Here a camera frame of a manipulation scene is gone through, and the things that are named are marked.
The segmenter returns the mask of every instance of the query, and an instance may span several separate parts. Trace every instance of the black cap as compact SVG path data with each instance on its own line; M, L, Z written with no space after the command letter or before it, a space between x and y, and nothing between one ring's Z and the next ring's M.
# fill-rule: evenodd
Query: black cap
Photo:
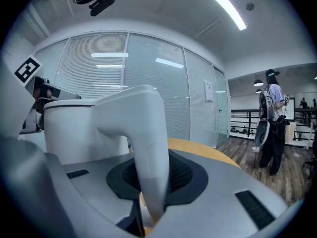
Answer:
M279 75L279 71L275 72L274 70L269 69L269 70L266 71L265 75L266 75L267 77L271 77L271 76L273 76L273 75L278 76L278 75Z

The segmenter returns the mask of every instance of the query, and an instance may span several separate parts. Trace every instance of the glass door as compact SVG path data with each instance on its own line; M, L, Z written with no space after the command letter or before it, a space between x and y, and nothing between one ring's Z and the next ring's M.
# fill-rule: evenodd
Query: glass door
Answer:
M214 68L218 97L218 140L217 145L228 139L228 93L224 74Z

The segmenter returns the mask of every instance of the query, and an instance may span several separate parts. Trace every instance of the window blinds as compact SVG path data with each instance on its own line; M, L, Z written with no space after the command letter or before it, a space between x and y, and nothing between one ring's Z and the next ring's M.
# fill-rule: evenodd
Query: window blinds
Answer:
M217 95L213 67L206 60L185 51L190 93L190 140L217 145ZM206 101L204 80L212 84L213 101Z
M119 92L126 33L102 33L72 38L59 64L55 85L96 99Z
M42 64L43 68L40 71L41 76L47 77L51 84L54 84L58 62L63 53L67 40L44 48L34 55Z
M124 86L156 88L164 100L168 137L189 140L189 91L182 48L131 34L127 52Z

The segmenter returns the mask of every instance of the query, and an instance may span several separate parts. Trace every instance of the black pants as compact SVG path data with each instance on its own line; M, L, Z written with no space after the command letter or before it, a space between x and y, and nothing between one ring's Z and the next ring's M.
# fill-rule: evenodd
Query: black pants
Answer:
M286 126L284 121L280 124L276 124L276 126L270 123L269 133L262 149L263 154L260 160L260 168L266 167L273 157L270 170L271 174L277 173L281 165L285 146L285 130Z

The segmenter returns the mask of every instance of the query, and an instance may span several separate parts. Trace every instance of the wooden floor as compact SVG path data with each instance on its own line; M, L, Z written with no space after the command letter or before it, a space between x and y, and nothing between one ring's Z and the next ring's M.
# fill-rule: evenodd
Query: wooden floor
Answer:
M255 179L258 176L258 180L284 198L287 204L291 205L305 196L307 191L306 185L308 188L310 187L309 183L306 184L306 182L309 181L309 167L306 165L306 167L303 168L302 164L304 161L311 160L313 156L312 150L306 151L301 148L285 147L281 167L277 175L270 176L268 174L269 166L263 169L259 168L262 152L260 151L260 153L255 154L252 147L254 147L253 141L229 138L229 140L220 145L217 150L230 157L241 169ZM253 163L255 155L256 168L254 170Z

